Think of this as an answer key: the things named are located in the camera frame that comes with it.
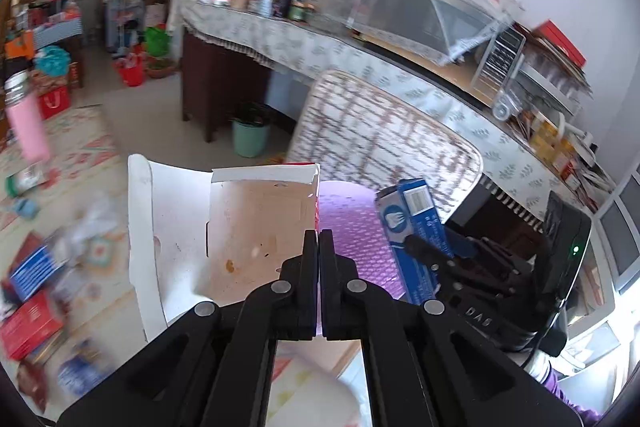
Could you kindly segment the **purple perforated trash basket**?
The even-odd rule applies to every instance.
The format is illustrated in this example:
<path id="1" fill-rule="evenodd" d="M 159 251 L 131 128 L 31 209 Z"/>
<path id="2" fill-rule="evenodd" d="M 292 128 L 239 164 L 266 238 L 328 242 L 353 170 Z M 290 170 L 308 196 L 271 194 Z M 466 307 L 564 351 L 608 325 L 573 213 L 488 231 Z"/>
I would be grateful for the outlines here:
<path id="1" fill-rule="evenodd" d="M 385 289 L 394 299 L 405 288 L 375 208 L 375 191 L 352 182 L 321 181 L 319 230 L 330 230 L 335 252 L 352 259 L 361 280 Z"/>

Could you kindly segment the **mesh food cover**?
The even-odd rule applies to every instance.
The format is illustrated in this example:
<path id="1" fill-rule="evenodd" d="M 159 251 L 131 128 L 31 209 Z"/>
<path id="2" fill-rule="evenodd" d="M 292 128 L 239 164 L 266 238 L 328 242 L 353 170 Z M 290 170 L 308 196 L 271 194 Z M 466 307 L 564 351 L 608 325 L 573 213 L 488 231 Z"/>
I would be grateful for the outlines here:
<path id="1" fill-rule="evenodd" d="M 326 0 L 333 23 L 446 65 L 494 38 L 522 12 L 516 0 Z"/>

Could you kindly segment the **light blue rolled cloth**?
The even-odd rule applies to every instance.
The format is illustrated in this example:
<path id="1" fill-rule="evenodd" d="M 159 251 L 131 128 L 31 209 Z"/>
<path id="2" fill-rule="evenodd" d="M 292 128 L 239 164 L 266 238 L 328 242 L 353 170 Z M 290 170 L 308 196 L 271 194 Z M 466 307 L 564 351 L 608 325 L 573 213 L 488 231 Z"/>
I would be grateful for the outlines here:
<path id="1" fill-rule="evenodd" d="M 14 200 L 12 210 L 25 220 L 34 220 L 38 215 L 39 206 L 34 200 L 19 198 Z"/>

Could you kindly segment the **red bucket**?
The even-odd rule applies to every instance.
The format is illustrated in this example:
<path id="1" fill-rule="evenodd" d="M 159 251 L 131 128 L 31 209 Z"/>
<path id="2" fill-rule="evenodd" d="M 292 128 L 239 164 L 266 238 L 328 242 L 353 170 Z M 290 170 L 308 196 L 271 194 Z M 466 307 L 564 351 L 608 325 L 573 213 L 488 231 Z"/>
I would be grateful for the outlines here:
<path id="1" fill-rule="evenodd" d="M 142 85 L 144 66 L 141 54 L 130 53 L 126 57 L 118 58 L 114 65 L 120 79 L 127 87 L 134 88 Z"/>

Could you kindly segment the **red cigarette carton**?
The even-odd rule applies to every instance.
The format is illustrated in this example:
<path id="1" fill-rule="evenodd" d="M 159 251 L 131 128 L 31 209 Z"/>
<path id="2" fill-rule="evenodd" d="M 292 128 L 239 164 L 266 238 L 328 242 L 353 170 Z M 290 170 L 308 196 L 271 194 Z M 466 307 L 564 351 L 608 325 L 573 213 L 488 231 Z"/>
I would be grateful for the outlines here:
<path id="1" fill-rule="evenodd" d="M 10 360 L 21 361 L 65 324 L 64 313 L 47 291 L 38 291 L 1 325 L 1 346 Z"/>

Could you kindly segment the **pink water bottle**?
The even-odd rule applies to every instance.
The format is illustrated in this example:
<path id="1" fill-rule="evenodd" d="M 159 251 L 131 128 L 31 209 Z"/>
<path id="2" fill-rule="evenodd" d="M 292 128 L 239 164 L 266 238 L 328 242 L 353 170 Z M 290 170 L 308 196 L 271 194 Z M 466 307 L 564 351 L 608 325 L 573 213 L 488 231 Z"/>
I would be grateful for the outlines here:
<path id="1" fill-rule="evenodd" d="M 23 157 L 28 162 L 48 161 L 51 151 L 29 71 L 24 69 L 9 77 L 4 83 L 4 94 L 6 115 Z"/>

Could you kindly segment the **sideboard with leaf tablecloth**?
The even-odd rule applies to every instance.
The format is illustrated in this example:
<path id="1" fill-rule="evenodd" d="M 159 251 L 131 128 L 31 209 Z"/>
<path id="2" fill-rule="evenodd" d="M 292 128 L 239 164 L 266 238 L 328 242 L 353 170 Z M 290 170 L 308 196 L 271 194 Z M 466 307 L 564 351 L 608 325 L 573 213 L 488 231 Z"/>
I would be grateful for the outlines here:
<path id="1" fill-rule="evenodd" d="M 208 43 L 242 52 L 269 66 L 283 66 L 312 80 L 329 69 L 378 87 L 467 139 L 483 157 L 483 179 L 536 218 L 544 214 L 548 193 L 581 202 L 529 147 L 488 114 L 465 103 L 435 81 L 408 72 L 354 44 L 277 18 L 179 0 L 183 27 Z"/>

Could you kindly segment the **blue toothpaste box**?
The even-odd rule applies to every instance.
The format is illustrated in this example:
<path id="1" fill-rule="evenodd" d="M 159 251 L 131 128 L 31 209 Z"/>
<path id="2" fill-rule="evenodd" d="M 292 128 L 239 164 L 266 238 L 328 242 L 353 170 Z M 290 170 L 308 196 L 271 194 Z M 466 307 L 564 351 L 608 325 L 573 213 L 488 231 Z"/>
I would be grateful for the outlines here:
<path id="1" fill-rule="evenodd" d="M 413 305 L 434 299 L 438 280 L 430 265 L 411 257 L 404 246 L 416 235 L 447 258 L 454 257 L 445 227 L 440 222 L 430 188 L 423 178 L 402 180 L 375 195 L 375 208 L 399 271 L 405 297 Z"/>

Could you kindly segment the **blue silver flat box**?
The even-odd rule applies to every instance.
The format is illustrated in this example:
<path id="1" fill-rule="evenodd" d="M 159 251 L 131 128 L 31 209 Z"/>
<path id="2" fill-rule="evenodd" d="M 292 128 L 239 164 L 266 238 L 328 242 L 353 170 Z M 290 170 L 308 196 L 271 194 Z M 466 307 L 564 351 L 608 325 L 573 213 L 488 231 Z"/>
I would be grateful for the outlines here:
<path id="1" fill-rule="evenodd" d="M 21 303 L 29 298 L 64 267 L 64 260 L 56 257 L 55 245 L 44 243 L 27 256 L 9 276 L 14 293 Z"/>

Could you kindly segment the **white brown cardboard box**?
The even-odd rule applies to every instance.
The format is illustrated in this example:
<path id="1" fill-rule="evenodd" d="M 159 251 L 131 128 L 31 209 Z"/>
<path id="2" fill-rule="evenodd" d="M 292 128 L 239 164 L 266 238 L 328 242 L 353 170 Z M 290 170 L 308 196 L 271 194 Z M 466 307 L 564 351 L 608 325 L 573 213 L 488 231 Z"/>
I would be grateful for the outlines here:
<path id="1" fill-rule="evenodd" d="M 153 340 L 201 301 L 238 303 L 276 279 L 318 225 L 320 167 L 191 170 L 128 158 L 129 280 Z"/>

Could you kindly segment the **green trash bin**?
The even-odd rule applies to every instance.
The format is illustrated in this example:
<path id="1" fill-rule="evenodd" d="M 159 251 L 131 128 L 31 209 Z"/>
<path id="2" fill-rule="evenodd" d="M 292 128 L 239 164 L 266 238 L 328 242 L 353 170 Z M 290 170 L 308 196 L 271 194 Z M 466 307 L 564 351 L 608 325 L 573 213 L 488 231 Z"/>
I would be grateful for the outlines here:
<path id="1" fill-rule="evenodd" d="M 266 149 L 270 122 L 266 118 L 232 121 L 233 150 L 241 157 L 255 158 Z"/>

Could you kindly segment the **green capped white bottle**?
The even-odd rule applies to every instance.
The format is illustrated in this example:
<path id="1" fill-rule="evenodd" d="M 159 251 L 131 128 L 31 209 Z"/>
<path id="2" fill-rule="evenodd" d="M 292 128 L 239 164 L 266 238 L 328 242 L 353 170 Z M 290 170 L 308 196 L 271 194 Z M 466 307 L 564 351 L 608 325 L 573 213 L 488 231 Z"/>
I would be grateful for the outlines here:
<path id="1" fill-rule="evenodd" d="M 46 166 L 36 162 L 6 178 L 6 193 L 11 198 L 21 197 L 47 181 Z"/>

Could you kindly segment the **clear plastic bag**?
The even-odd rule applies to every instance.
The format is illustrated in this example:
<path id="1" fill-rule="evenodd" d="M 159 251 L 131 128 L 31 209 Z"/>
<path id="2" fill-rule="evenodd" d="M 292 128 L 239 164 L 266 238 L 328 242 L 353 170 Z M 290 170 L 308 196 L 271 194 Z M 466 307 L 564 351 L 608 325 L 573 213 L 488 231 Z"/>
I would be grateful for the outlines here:
<path id="1" fill-rule="evenodd" d="M 111 196 L 99 193 L 80 217 L 52 235 L 53 257 L 59 265 L 108 265 L 113 239 L 108 236 L 122 224 L 122 210 Z"/>

